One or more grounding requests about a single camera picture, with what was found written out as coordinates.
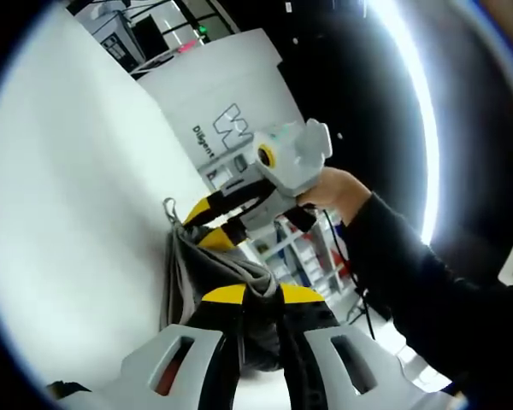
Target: white robot part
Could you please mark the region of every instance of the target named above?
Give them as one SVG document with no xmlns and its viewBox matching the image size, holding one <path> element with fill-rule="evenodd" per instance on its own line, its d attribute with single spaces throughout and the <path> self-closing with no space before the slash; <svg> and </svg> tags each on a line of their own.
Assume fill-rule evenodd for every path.
<svg viewBox="0 0 513 410">
<path fill-rule="evenodd" d="M 253 140 L 260 172 L 286 196 L 297 196 L 314 186 L 325 160 L 333 154 L 325 124 L 310 119 L 256 132 Z"/>
</svg>

